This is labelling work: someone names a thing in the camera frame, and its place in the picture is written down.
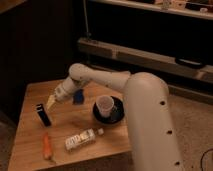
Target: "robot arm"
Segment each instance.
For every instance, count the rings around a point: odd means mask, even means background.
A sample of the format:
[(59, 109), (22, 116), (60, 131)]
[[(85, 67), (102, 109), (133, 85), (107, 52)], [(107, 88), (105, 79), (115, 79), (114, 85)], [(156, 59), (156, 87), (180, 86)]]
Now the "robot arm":
[(69, 68), (69, 76), (55, 89), (55, 100), (60, 102), (70, 99), (73, 93), (91, 80), (122, 93), (129, 77), (130, 73), (99, 71), (74, 64)]
[(136, 171), (184, 170), (163, 80), (149, 73), (130, 75), (74, 64), (55, 90), (56, 101), (66, 100), (91, 80), (123, 94)]

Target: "black object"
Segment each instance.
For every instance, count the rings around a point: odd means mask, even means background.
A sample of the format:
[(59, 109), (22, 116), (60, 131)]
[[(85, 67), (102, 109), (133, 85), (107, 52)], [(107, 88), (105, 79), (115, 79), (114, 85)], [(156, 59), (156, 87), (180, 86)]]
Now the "black object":
[(201, 169), (201, 171), (204, 171), (204, 169), (203, 169), (203, 159), (204, 159), (205, 155), (206, 155), (207, 153), (211, 152), (211, 151), (213, 152), (213, 148), (208, 149), (207, 151), (205, 151), (205, 152), (202, 154), (202, 157), (201, 157), (201, 159), (200, 159), (200, 169)]
[(148, 4), (154, 4), (155, 0), (134, 0), (135, 2), (142, 2), (142, 3), (148, 3)]
[(183, 59), (181, 60), (178, 58), (175, 58), (175, 62), (179, 65), (183, 65), (183, 66), (193, 68), (193, 69), (201, 69), (206, 66), (206, 64), (204, 64), (204, 63), (192, 64), (192, 63), (184, 61)]
[(200, 11), (200, 8), (206, 8), (209, 4), (208, 0), (189, 0), (186, 3), (186, 9)]
[(83, 104), (84, 103), (84, 95), (83, 89), (77, 90), (73, 95), (73, 104)]
[(37, 110), (37, 113), (38, 113), (39, 117), (41, 118), (42, 122), (44, 123), (44, 125), (51, 126), (51, 122), (44, 110), (43, 104), (37, 104), (36, 110)]
[(93, 114), (95, 118), (102, 123), (114, 124), (119, 122), (124, 117), (123, 102), (117, 97), (114, 97), (114, 96), (111, 96), (111, 97), (114, 100), (114, 108), (112, 109), (112, 112), (109, 117), (107, 118), (102, 117), (101, 114), (99, 113), (99, 110), (96, 104), (94, 104), (93, 106)]

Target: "wooden table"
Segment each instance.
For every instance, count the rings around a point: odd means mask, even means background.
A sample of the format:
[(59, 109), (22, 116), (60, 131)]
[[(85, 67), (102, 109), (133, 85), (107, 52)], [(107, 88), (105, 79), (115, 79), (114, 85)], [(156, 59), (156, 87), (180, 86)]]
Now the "wooden table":
[[(73, 105), (71, 100), (55, 104), (48, 112), (52, 126), (44, 127), (36, 112), (36, 104), (46, 104), (49, 95), (61, 81), (28, 85), (9, 163), (9, 171), (29, 171), (55, 167), (53, 163), (43, 159), (42, 137), (45, 132), (48, 132), (51, 137), (54, 160), (57, 166), (130, 151), (124, 119), (114, 125), (106, 125), (97, 121), (92, 114), (92, 107), (97, 96), (108, 94), (121, 99), (121, 94), (93, 82), (84, 88), (85, 101), (83, 105)], [(104, 128), (105, 133), (98, 136), (96, 142), (70, 153), (66, 151), (66, 138), (85, 129), (101, 127)]]

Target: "bottle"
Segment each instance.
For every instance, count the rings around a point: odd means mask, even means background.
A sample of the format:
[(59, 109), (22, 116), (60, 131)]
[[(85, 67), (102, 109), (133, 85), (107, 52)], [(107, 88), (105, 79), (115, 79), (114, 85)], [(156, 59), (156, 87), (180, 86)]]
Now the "bottle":
[[(97, 133), (98, 135), (102, 135), (104, 133), (104, 130), (100, 128), (97, 130)], [(88, 129), (81, 132), (80, 134), (76, 134), (67, 138), (65, 140), (65, 146), (66, 149), (69, 151), (79, 147), (80, 145), (95, 141), (95, 138), (96, 138), (95, 131), (93, 129)]]

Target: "paper cup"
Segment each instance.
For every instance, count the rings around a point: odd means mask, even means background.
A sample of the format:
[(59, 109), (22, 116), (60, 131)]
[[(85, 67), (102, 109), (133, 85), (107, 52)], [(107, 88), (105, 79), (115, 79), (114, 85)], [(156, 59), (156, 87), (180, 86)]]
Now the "paper cup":
[(114, 100), (111, 96), (99, 96), (97, 97), (95, 103), (102, 117), (107, 118), (110, 116), (110, 113), (114, 107)]

